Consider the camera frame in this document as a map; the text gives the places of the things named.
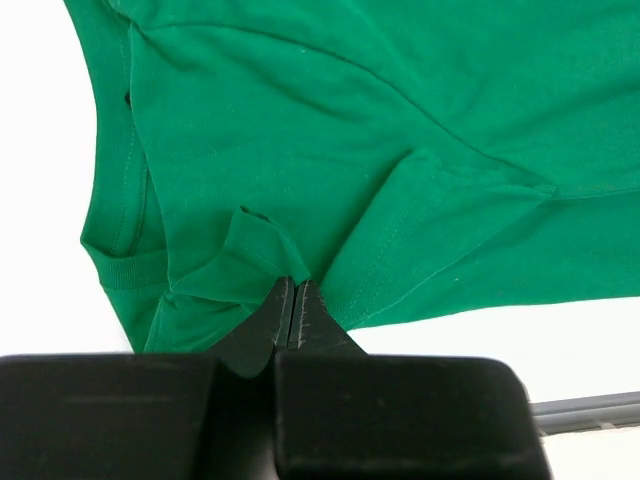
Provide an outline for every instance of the green fabric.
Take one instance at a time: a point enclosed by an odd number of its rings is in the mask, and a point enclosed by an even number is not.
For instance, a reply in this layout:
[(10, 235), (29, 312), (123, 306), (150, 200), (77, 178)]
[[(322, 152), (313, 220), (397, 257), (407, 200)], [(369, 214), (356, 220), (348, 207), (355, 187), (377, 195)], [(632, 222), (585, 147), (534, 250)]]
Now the green fabric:
[(66, 0), (83, 244), (135, 351), (276, 278), (346, 329), (640, 295), (640, 3)]

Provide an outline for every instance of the seam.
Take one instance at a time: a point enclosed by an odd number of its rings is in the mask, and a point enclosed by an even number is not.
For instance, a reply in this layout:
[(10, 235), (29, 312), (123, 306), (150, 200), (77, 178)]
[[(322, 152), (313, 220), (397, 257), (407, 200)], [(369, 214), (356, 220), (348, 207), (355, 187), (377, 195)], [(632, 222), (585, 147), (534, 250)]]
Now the seam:
[(131, 248), (129, 249), (129, 255), (132, 256), (138, 250), (138, 244), (140, 243), (140, 237), (142, 235), (142, 224), (144, 219), (144, 212), (146, 210), (147, 205), (147, 177), (149, 176), (149, 169), (147, 167), (146, 162), (142, 161), (142, 168), (140, 175), (141, 185), (140, 185), (140, 195), (138, 196), (138, 215), (136, 216), (136, 233), (133, 237), (133, 242), (131, 243)]
[[(418, 203), (418, 199), (420, 198), (420, 195), (413, 195), (413, 201), (411, 202), (411, 205), (409, 206), (409, 208), (407, 208), (404, 212), (404, 215), (402, 216), (402, 218), (400, 219), (400, 222), (398, 223), (397, 227), (393, 230), (393, 232), (391, 233), (391, 235), (389, 235), (389, 237), (387, 238), (387, 241), (385, 242), (384, 246), (382, 247), (382, 249), (380, 250), (380, 253), (378, 254), (378, 257), (376, 258), (375, 262), (373, 262), (371, 264), (371, 268), (369, 268), (369, 272), (367, 273), (367, 276), (365, 277), (365, 279), (361, 282), (361, 287), (358, 290), (358, 292), (356, 293), (356, 295), (353, 298), (353, 301), (351, 302), (351, 305), (349, 307), (349, 312), (352, 312), (353, 309), (356, 306), (357, 301), (360, 299), (360, 296), (362, 295), (362, 292), (364, 290), (364, 286), (367, 285), (369, 283), (369, 279), (371, 278), (371, 276), (373, 275), (373, 272), (377, 269), (378, 267), (378, 263), (380, 262), (380, 259), (382, 258), (382, 256), (387, 252), (387, 250), (389, 249), (389, 246), (391, 245), (391, 243), (393, 242), (393, 240), (395, 239), (396, 235), (398, 234), (398, 232), (400, 231), (400, 228), (402, 228), (402, 226), (405, 224), (405, 222), (407, 221), (407, 218), (409, 217), (409, 214), (413, 211), (415, 211), (415, 206)], [(422, 213), (420, 214), (420, 217), (418, 219), (421, 220), (426, 214), (426, 209), (422, 209)], [(382, 280), (379, 285), (378, 288), (376, 289), (375, 294), (373, 295), (373, 298), (371, 299), (370, 302), (368, 302), (367, 307), (365, 308), (364, 312), (362, 312), (361, 318), (358, 321), (358, 323), (362, 323), (362, 321), (364, 321), (364, 319), (366, 319), (367, 314), (369, 313), (369, 311), (371, 310), (372, 305), (375, 303), (375, 301), (377, 300), (378, 296), (380, 295), (380, 292), (382, 291), (382, 288), (387, 285), (388, 281)]]
[(153, 316), (153, 321), (151, 322), (151, 328), (149, 329), (149, 335), (147, 337), (147, 341), (145, 342), (145, 346), (143, 347), (143, 351), (153, 352), (156, 347), (156, 343), (158, 343), (157, 342), (158, 329), (160, 328), (160, 323), (162, 323), (158, 321), (159, 310), (160, 308), (162, 308), (162, 302), (164, 301), (166, 295), (167, 295), (167, 291), (165, 290), (162, 293), (162, 295), (160, 295), (160, 298), (158, 299), (158, 305), (156, 305), (156, 311)]
[[(419, 195), (416, 195), (415, 201), (412, 203), (412, 208), (415, 207), (415, 204), (417, 202), (417, 200), (419, 199)], [(460, 255), (460, 256), (455, 256), (451, 261), (447, 262), (446, 264), (444, 264), (442, 267), (440, 267), (437, 270), (433, 270), (432, 273), (428, 276), (426, 276), (425, 278), (423, 278), (413, 289), (411, 289), (409, 292), (405, 293), (397, 302), (402, 301), (404, 298), (406, 298), (408, 295), (412, 294), (415, 290), (417, 290), (418, 288), (420, 288), (422, 285), (424, 285), (426, 282), (428, 282), (429, 280), (431, 280), (433, 277), (435, 277), (436, 275), (439, 275), (441, 272), (444, 272), (445, 270), (451, 268), (452, 266), (456, 265), (458, 262), (460, 262), (462, 259), (468, 257), (469, 255), (473, 254), (476, 250), (478, 250), (482, 245), (484, 245), (486, 242), (490, 241), (490, 239), (494, 238), (495, 236), (499, 235), (502, 231), (504, 231), (506, 228), (508, 228), (509, 226), (513, 225), (519, 218), (523, 218), (523, 215), (527, 215), (528, 213), (530, 213), (531, 211), (535, 210), (536, 208), (538, 208), (540, 205), (552, 201), (552, 198), (547, 198), (546, 200), (543, 200), (541, 203), (539, 203), (538, 205), (536, 205), (535, 207), (533, 207), (532, 209), (530, 209), (528, 212), (525, 212), (524, 214), (519, 215), (518, 217), (516, 217), (515, 219), (512, 219), (511, 221), (509, 221), (506, 225), (503, 225), (502, 227), (500, 227), (498, 230), (493, 231), (492, 233), (490, 233), (488, 236), (486, 236), (486, 238), (481, 239), (479, 242), (476, 242), (476, 245), (474, 247), (472, 247), (471, 249), (469, 249), (466, 253)], [(422, 219), (426, 216), (427, 214), (427, 209), (423, 209), (422, 213), (420, 214), (420, 216), (416, 219), (416, 222), (413, 224), (413, 227), (408, 231), (407, 236), (410, 236), (413, 234), (413, 232), (416, 230), (417, 225), (419, 225), (422, 222)], [(399, 227), (402, 225), (402, 223), (404, 222), (404, 220), (406, 219), (407, 215), (405, 215), (399, 225)], [(388, 278), (383, 278), (383, 280), (380, 281), (380, 285), (378, 287), (378, 289), (376, 290), (376, 293), (373, 297), (373, 300), (371, 301), (371, 303), (369, 305), (372, 305), (375, 302), (375, 299), (378, 297), (378, 294), (382, 291), (382, 287), (386, 286), (389, 284), (389, 280)], [(387, 310), (387, 308), (391, 307), (392, 305), (389, 305), (388, 307), (383, 308), (382, 310), (379, 310), (378, 312), (374, 313), (380, 313), (383, 312), (385, 310)], [(365, 313), (368, 313), (370, 310), (370, 307), (367, 307), (367, 309), (365, 310)], [(366, 317), (364, 314), (362, 316), (362, 318), (360, 318), (358, 320), (358, 322), (353, 325), (351, 328), (358, 328), (360, 327), (366, 320), (368, 317)]]
[[(124, 43), (120, 38), (118, 38), (118, 44), (120, 46), (120, 58), (122, 60), (122, 73), (125, 78), (127, 76), (127, 65), (124, 57)], [(129, 135), (131, 137), (131, 141), (129, 142), (129, 153), (127, 154), (127, 163), (124, 169), (124, 178), (122, 180), (122, 213), (120, 214), (120, 222), (118, 225), (118, 231), (116, 232), (116, 238), (113, 241), (113, 245), (110, 250), (110, 255), (114, 256), (116, 254), (116, 250), (118, 249), (118, 243), (120, 242), (120, 238), (122, 236), (122, 229), (124, 228), (124, 219), (127, 212), (127, 189), (129, 188), (129, 167), (131, 165), (131, 157), (133, 155), (133, 145), (135, 142), (135, 131), (134, 126), (131, 126)]]
[(637, 192), (640, 192), (640, 187), (629, 187), (629, 188), (623, 188), (620, 190), (611, 190), (606, 192), (585, 193), (584, 195), (571, 195), (571, 194), (563, 195), (562, 193), (560, 193), (554, 198), (551, 198), (550, 201), (570, 202), (574, 200), (575, 201), (593, 200), (597, 198), (613, 197), (615, 195), (626, 195), (626, 194), (637, 193)]
[(366, 72), (367, 74), (373, 76), (376, 80), (378, 80), (379, 82), (383, 83), (384, 85), (386, 85), (387, 87), (391, 88), (394, 92), (396, 92), (398, 95), (400, 95), (400, 97), (406, 101), (407, 103), (409, 103), (411, 106), (413, 106), (416, 110), (418, 110), (424, 117), (426, 117), (432, 124), (434, 124), (436, 127), (438, 127), (440, 130), (442, 130), (444, 133), (446, 133), (451, 139), (455, 140), (456, 142), (460, 143), (461, 145), (463, 145), (464, 147), (468, 148), (469, 150), (477, 153), (478, 155), (481, 155), (489, 160), (492, 160), (494, 162), (499, 162), (501, 164), (504, 165), (508, 165), (509, 167), (512, 168), (517, 168), (517, 169), (521, 169), (520, 167), (518, 167), (517, 165), (509, 162), (508, 160), (505, 160), (503, 158), (499, 158), (499, 157), (494, 157), (491, 156), (485, 152), (483, 152), (482, 150), (478, 149), (478, 147), (475, 147), (474, 145), (471, 145), (469, 143), (467, 143), (462, 137), (460, 137), (459, 135), (457, 135), (456, 133), (454, 133), (452, 130), (450, 130), (446, 125), (444, 125), (442, 122), (440, 122), (438, 119), (436, 119), (432, 113), (430, 113), (429, 111), (427, 111), (426, 109), (424, 109), (423, 107), (421, 107), (415, 100), (413, 100), (411, 97), (409, 97), (406, 93), (404, 93), (400, 88), (398, 88), (396, 85), (394, 85), (391, 81), (389, 81), (388, 79), (386, 79), (385, 77), (382, 77), (381, 75), (379, 75), (377, 72), (373, 71), (372, 69), (370, 69), (369, 67), (366, 67), (365, 65), (362, 65), (358, 62), (355, 62), (354, 60), (351, 60), (350, 58), (344, 57), (338, 53), (332, 52), (330, 50), (326, 50), (322, 47), (318, 47), (315, 45), (311, 45), (305, 42), (301, 42), (300, 40), (296, 40), (293, 38), (289, 38), (286, 36), (282, 36), (282, 35), (277, 35), (271, 32), (264, 32), (261, 30), (255, 30), (255, 29), (251, 29), (251, 28), (246, 28), (246, 27), (240, 27), (240, 26), (235, 26), (235, 25), (227, 25), (227, 24), (222, 24), (222, 23), (215, 23), (215, 22), (193, 22), (193, 23), (183, 23), (183, 22), (174, 22), (174, 23), (168, 23), (168, 24), (164, 24), (164, 25), (157, 25), (157, 26), (153, 26), (153, 27), (142, 27), (139, 24), (135, 24), (138, 28), (138, 30), (143, 33), (143, 32), (154, 32), (154, 31), (160, 31), (160, 30), (164, 30), (164, 29), (168, 29), (168, 28), (198, 28), (198, 27), (212, 27), (212, 28), (217, 28), (217, 29), (227, 29), (227, 30), (232, 30), (232, 31), (236, 31), (236, 32), (241, 32), (241, 33), (247, 33), (247, 34), (251, 34), (251, 35), (257, 35), (257, 36), (261, 36), (261, 37), (267, 37), (270, 38), (272, 40), (277, 40), (277, 41), (281, 41), (284, 43), (290, 43), (293, 44), (295, 46), (298, 47), (303, 47), (312, 51), (315, 51), (316, 53), (320, 53), (323, 55), (327, 55), (330, 57), (333, 57), (341, 62), (344, 63), (348, 63), (349, 65), (363, 71)]
[[(178, 307), (176, 306), (175, 301), (170, 300), (168, 298), (168, 296), (172, 293), (174, 292), (171, 292), (171, 290), (165, 292), (161, 299), (161, 302), (165, 302), (170, 307), (172, 311), (171, 315), (173, 315), (173, 312), (178, 310)], [(158, 323), (158, 329), (155, 332), (156, 334), (153, 341), (153, 350), (154, 351), (158, 350), (158, 343), (159, 343), (160, 344), (159, 347), (162, 349), (162, 351), (158, 353), (166, 353), (166, 351), (171, 349), (171, 347), (173, 346), (174, 329), (175, 329), (176, 322), (172, 322), (172, 321), (167, 322), (166, 314), (164, 316), (161, 315), (160, 320), (161, 321)]]
[(264, 258), (263, 256), (259, 255), (258, 253), (256, 253), (255, 251), (251, 250), (249, 247), (245, 246), (245, 245), (238, 245), (241, 249), (245, 250), (246, 252), (248, 252), (250, 255), (258, 258), (259, 260), (262, 260), (262, 262), (264, 262), (266, 265), (268, 265), (269, 267), (273, 268), (275, 270), (275, 272), (281, 276), (286, 276), (284, 274), (284, 272), (278, 268), (276, 265), (274, 265), (273, 263), (271, 263), (269, 260), (267, 260), (266, 258)]

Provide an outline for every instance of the white surface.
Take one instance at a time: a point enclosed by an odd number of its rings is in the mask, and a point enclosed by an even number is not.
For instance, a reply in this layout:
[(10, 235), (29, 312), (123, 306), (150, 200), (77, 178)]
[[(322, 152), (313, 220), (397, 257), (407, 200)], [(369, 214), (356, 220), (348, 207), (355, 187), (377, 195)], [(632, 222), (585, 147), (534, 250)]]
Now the white surface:
[(640, 428), (554, 435), (543, 444), (556, 480), (640, 479)]
[[(95, 110), (62, 1), (3, 5), (0, 58), (0, 356), (127, 351), (78, 242), (91, 192)], [(376, 353), (501, 359), (532, 401), (544, 401), (640, 390), (639, 317), (633, 298), (490, 309), (353, 336)], [(640, 478), (637, 465), (635, 473), (579, 470), (587, 461), (604, 469), (640, 445), (637, 430), (615, 434), (548, 440), (556, 477)], [(596, 437), (611, 448), (595, 447)]]

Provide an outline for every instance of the stitching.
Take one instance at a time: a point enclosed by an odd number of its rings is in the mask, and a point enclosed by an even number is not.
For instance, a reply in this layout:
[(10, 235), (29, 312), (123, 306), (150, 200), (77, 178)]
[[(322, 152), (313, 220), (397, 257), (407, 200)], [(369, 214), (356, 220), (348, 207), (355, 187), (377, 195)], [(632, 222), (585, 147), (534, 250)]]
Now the stitching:
[[(415, 210), (415, 206), (418, 203), (418, 199), (420, 198), (419, 195), (414, 195), (413, 197), (413, 201), (411, 202), (410, 207), (405, 210), (404, 215), (402, 216), (402, 218), (400, 219), (400, 222), (398, 223), (398, 226), (396, 227), (396, 229), (393, 231), (393, 233), (389, 236), (389, 238), (387, 239), (387, 241), (385, 242), (384, 247), (382, 248), (382, 251), (380, 252), (380, 254), (378, 255), (378, 258), (376, 258), (375, 263), (371, 266), (371, 268), (369, 269), (369, 272), (367, 274), (366, 280), (364, 282), (362, 282), (362, 287), (360, 287), (360, 290), (358, 291), (358, 295), (357, 297), (354, 299), (354, 301), (351, 303), (351, 307), (350, 307), (350, 311), (353, 310), (353, 308), (355, 307), (355, 303), (356, 301), (360, 298), (360, 295), (362, 294), (362, 291), (364, 289), (364, 285), (366, 285), (369, 282), (369, 279), (371, 278), (371, 275), (373, 275), (373, 272), (375, 271), (375, 269), (378, 266), (378, 262), (380, 261), (380, 259), (382, 258), (382, 256), (387, 252), (387, 250), (389, 249), (389, 246), (391, 245), (391, 242), (393, 241), (393, 239), (396, 237), (396, 235), (398, 234), (398, 232), (400, 231), (400, 229), (402, 228), (402, 226), (405, 224), (405, 222), (407, 221), (407, 218), (409, 217), (409, 214), (411, 212), (413, 212)], [(416, 220), (416, 224), (419, 224), (420, 221), (422, 220), (422, 218), (424, 218), (424, 216), (426, 215), (426, 209), (422, 209), (422, 213), (420, 214), (420, 216), (417, 218)], [(412, 233), (415, 230), (415, 225), (414, 227), (409, 231), (409, 234)], [(368, 303), (367, 307), (365, 308), (364, 312), (362, 312), (362, 318), (366, 318), (367, 314), (369, 313), (369, 311), (371, 310), (371, 307), (373, 306), (373, 304), (375, 303), (375, 301), (377, 300), (378, 296), (380, 295), (380, 292), (382, 292), (382, 288), (384, 286), (386, 286), (389, 282), (388, 280), (385, 281), (385, 279), (388, 278), (388, 276), (383, 277), (383, 280), (380, 281), (380, 284), (378, 285), (378, 288), (376, 289), (376, 293), (373, 295), (373, 298), (371, 299), (371, 301)]]
[(286, 276), (286, 274), (276, 265), (274, 265), (273, 263), (271, 263), (269, 260), (267, 260), (266, 258), (264, 258), (263, 256), (259, 255), (258, 253), (256, 253), (255, 251), (251, 250), (250, 248), (246, 247), (243, 244), (238, 245), (240, 248), (242, 248), (243, 250), (247, 251), (249, 254), (251, 254), (254, 257), (257, 257), (258, 259), (262, 260), (265, 264), (267, 264), (269, 267), (273, 268), (275, 270), (276, 273), (278, 273), (281, 276)]
[(138, 244), (140, 243), (140, 237), (142, 236), (142, 224), (144, 218), (144, 212), (146, 210), (147, 204), (147, 177), (149, 175), (149, 169), (144, 161), (141, 162), (141, 181), (142, 185), (140, 186), (140, 195), (138, 196), (138, 215), (136, 217), (136, 233), (133, 238), (133, 242), (131, 244), (131, 249), (129, 250), (129, 255), (133, 255), (136, 253), (138, 249)]
[[(547, 199), (544, 200), (542, 203), (545, 202), (549, 202), (552, 201), (553, 199)], [(422, 222), (422, 219), (425, 217), (425, 215), (427, 214), (427, 209), (423, 209), (422, 213), (420, 214), (420, 216), (416, 219), (416, 223), (414, 224), (414, 227), (409, 231), (409, 234), (413, 233), (416, 229), (416, 225), (419, 225)], [(476, 242), (476, 245), (474, 247), (472, 247), (470, 250), (468, 250), (466, 253), (460, 255), (460, 256), (454, 256), (453, 259), (451, 259), (450, 261), (447, 261), (442, 267), (440, 267), (437, 270), (433, 270), (432, 273), (430, 275), (428, 275), (427, 277), (423, 278), (414, 288), (412, 288), (409, 292), (407, 292), (405, 295), (403, 295), (401, 297), (400, 300), (406, 298), (406, 296), (410, 295), (411, 293), (413, 293), (415, 290), (417, 290), (418, 288), (420, 288), (422, 285), (424, 285), (425, 282), (429, 281), (430, 279), (432, 279), (433, 277), (435, 277), (436, 275), (440, 274), (441, 272), (445, 271), (446, 269), (450, 268), (451, 266), (455, 265), (456, 263), (458, 263), (461, 259), (471, 255), (473, 252), (475, 252), (478, 248), (480, 248), (480, 246), (484, 245), (489, 239), (495, 237), (496, 235), (498, 235), (500, 232), (502, 232), (505, 228), (507, 228), (510, 225), (513, 225), (513, 223), (518, 219), (518, 218), (522, 218), (522, 215), (519, 215), (518, 217), (516, 217), (515, 219), (512, 219), (511, 221), (509, 221), (506, 225), (503, 225), (502, 227), (498, 228), (498, 230), (494, 230), (491, 233), (489, 233), (486, 238), (480, 240), (479, 242)], [(375, 299), (377, 298), (378, 294), (381, 292), (382, 287), (384, 285), (387, 285), (389, 283), (389, 281), (387, 280), (386, 282), (383, 280), (380, 283), (380, 287), (377, 289), (376, 294), (374, 295), (373, 300), (371, 301), (371, 304), (373, 304), (375, 302)], [(365, 310), (365, 313), (367, 313), (370, 310), (370, 308), (367, 308)], [(362, 325), (362, 323), (366, 320), (366, 318), (361, 318), (352, 328), (357, 328), (358, 326)]]
[[(125, 78), (127, 76), (127, 65), (126, 65), (126, 60), (124, 57), (124, 43), (122, 42), (122, 40), (120, 38), (118, 38), (118, 43), (120, 46), (120, 58), (122, 59), (122, 73), (124, 74)], [(131, 164), (131, 156), (133, 155), (133, 145), (135, 142), (135, 132), (134, 132), (135, 127), (132, 125), (129, 135), (131, 137), (131, 141), (129, 143), (129, 153), (127, 154), (127, 162), (125, 165), (125, 169), (124, 169), (124, 178), (122, 180), (122, 188), (123, 188), (123, 194), (122, 194), (122, 213), (120, 215), (120, 223), (118, 225), (118, 230), (116, 233), (116, 238), (113, 242), (113, 246), (111, 247), (110, 250), (110, 255), (114, 256), (116, 253), (116, 250), (118, 248), (118, 243), (120, 242), (120, 237), (122, 235), (122, 229), (124, 228), (124, 218), (125, 215), (127, 213), (127, 189), (129, 188), (129, 167)]]
[(637, 192), (640, 192), (640, 187), (628, 187), (620, 190), (585, 193), (581, 195), (572, 195), (570, 193), (565, 195), (560, 193), (556, 197), (552, 198), (551, 201), (562, 202), (562, 201), (592, 200), (597, 198), (606, 198), (606, 197), (612, 197), (615, 195), (626, 195), (626, 194), (637, 193)]
[(168, 24), (165, 24), (165, 25), (157, 25), (157, 26), (154, 26), (154, 27), (142, 27), (139, 24), (136, 24), (136, 26), (138, 27), (138, 30), (141, 33), (143, 31), (145, 31), (145, 32), (153, 32), (153, 31), (163, 30), (163, 29), (166, 29), (166, 28), (212, 27), (212, 28), (218, 28), (218, 29), (227, 29), (227, 30), (233, 30), (233, 31), (236, 31), (236, 32), (248, 33), (248, 34), (251, 34), (251, 35), (258, 35), (258, 36), (262, 36), (262, 37), (267, 37), (267, 38), (270, 38), (272, 40), (278, 40), (278, 41), (285, 42), (285, 43), (290, 43), (290, 44), (293, 44), (295, 46), (304, 47), (304, 48), (306, 48), (308, 50), (315, 51), (316, 53), (321, 53), (321, 54), (333, 57), (333, 58), (335, 58), (335, 59), (337, 59), (339, 61), (342, 61), (344, 63), (348, 63), (349, 65), (352, 65), (353, 67), (368, 73), (369, 75), (373, 76), (379, 82), (381, 82), (384, 85), (386, 85), (387, 87), (391, 88), (394, 92), (396, 92), (398, 95), (400, 95), (406, 102), (408, 102), (416, 110), (418, 110), (420, 113), (422, 113), (422, 115), (424, 115), (429, 121), (431, 121), (431, 123), (433, 123), (435, 126), (437, 126), (440, 130), (442, 130), (444, 133), (446, 133), (453, 140), (457, 141), (458, 143), (460, 143), (461, 145), (463, 145), (466, 148), (470, 149), (471, 151), (473, 151), (473, 152), (475, 152), (475, 153), (477, 153), (477, 154), (479, 154), (479, 155), (481, 155), (481, 156), (483, 156), (483, 157), (485, 157), (485, 158), (487, 158), (489, 160), (493, 160), (494, 162), (498, 162), (498, 163), (501, 163), (503, 165), (508, 165), (510, 167), (513, 167), (513, 168), (519, 168), (519, 167), (517, 167), (517, 165), (513, 164), (512, 162), (509, 162), (508, 160), (505, 160), (503, 158), (498, 158), (498, 157), (491, 156), (491, 155), (483, 152), (482, 150), (478, 149), (478, 147), (475, 147), (475, 146), (467, 143), (463, 138), (461, 138), (460, 136), (455, 134), (448, 127), (446, 127), (443, 123), (441, 123), (439, 120), (437, 120), (433, 116), (432, 113), (430, 113), (429, 111), (427, 111), (426, 109), (421, 107), (418, 103), (416, 103), (416, 101), (414, 101), (407, 94), (405, 94), (402, 90), (400, 90), (398, 87), (396, 87), (391, 81), (389, 81), (386, 78), (380, 76), (378, 73), (374, 72), (370, 68), (368, 68), (368, 67), (366, 67), (364, 65), (361, 65), (361, 64), (359, 64), (359, 63), (357, 63), (357, 62), (355, 62), (355, 61), (353, 61), (353, 60), (351, 60), (349, 58), (343, 57), (342, 55), (340, 55), (338, 53), (334, 53), (332, 51), (325, 50), (322, 47), (317, 47), (315, 45), (310, 45), (310, 44), (301, 42), (301, 41), (296, 40), (296, 39), (288, 38), (288, 37), (277, 35), (277, 34), (270, 33), (270, 32), (263, 32), (263, 31), (254, 30), (254, 29), (251, 29), (251, 28), (234, 26), (234, 25), (225, 25), (225, 24), (215, 23), (215, 22), (194, 22), (194, 23), (174, 22), (174, 23), (168, 23)]

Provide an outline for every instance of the t-shirt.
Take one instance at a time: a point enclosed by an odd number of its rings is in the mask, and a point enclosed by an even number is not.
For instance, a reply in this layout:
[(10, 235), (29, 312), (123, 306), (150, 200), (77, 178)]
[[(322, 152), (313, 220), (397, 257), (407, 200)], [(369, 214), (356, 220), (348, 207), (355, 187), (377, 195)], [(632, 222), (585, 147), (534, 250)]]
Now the t-shirt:
[(282, 276), (345, 329), (640, 295), (639, 2), (65, 1), (135, 351), (209, 348)]

